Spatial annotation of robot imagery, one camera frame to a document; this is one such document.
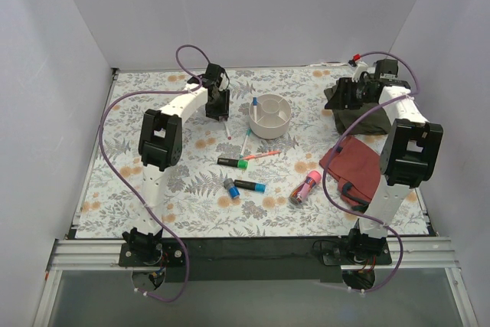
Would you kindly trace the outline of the purple-capped white pen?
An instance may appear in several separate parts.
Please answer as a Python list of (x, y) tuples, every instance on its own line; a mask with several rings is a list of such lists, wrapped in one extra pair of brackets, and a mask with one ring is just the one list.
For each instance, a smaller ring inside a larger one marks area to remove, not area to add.
[(230, 127), (229, 127), (229, 123), (228, 123), (227, 119), (223, 118), (222, 123), (224, 124), (227, 139), (232, 140), (232, 135), (231, 135), (231, 131), (230, 131)]

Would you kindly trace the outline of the white round compartment organizer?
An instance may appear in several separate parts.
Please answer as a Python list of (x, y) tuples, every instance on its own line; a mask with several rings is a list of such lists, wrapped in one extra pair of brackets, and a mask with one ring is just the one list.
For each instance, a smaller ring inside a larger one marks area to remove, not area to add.
[(275, 94), (257, 97), (257, 121), (253, 121), (253, 105), (249, 106), (249, 124), (252, 132), (261, 139), (277, 139), (289, 129), (292, 116), (289, 102)]

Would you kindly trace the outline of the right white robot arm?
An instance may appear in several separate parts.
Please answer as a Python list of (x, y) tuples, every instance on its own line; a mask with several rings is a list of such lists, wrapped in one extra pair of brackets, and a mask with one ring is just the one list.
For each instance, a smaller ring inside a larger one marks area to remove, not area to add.
[(386, 53), (370, 73), (361, 56), (354, 56), (349, 62), (354, 73), (338, 79), (325, 106), (328, 110), (356, 110), (371, 103), (373, 111), (385, 111), (391, 124), (381, 151), (381, 177), (374, 197), (356, 213), (357, 222), (348, 235), (321, 249), (326, 265), (389, 264), (390, 224), (409, 193), (433, 174), (443, 128), (430, 123), (418, 110), (414, 97), (420, 88), (398, 78), (401, 62)]

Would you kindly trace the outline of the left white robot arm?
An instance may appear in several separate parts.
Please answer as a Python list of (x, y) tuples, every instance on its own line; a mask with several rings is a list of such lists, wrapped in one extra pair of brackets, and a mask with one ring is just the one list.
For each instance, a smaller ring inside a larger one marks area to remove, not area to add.
[(142, 199), (147, 212), (137, 225), (122, 234), (119, 265), (122, 267), (182, 267), (186, 247), (182, 240), (164, 240), (156, 220), (156, 207), (163, 199), (171, 169), (183, 153), (183, 125), (201, 107), (217, 121), (229, 116), (230, 79), (226, 70), (209, 63), (206, 71), (188, 81), (186, 91), (158, 110), (146, 110), (139, 137), (143, 164)]

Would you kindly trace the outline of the blue-capped white pen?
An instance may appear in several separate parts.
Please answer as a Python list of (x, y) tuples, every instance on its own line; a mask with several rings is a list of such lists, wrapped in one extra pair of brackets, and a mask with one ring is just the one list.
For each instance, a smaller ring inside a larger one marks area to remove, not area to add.
[(253, 105), (253, 121), (256, 122), (257, 121), (257, 109), (258, 109), (258, 99), (256, 97), (253, 98), (253, 102), (252, 102), (252, 105)]

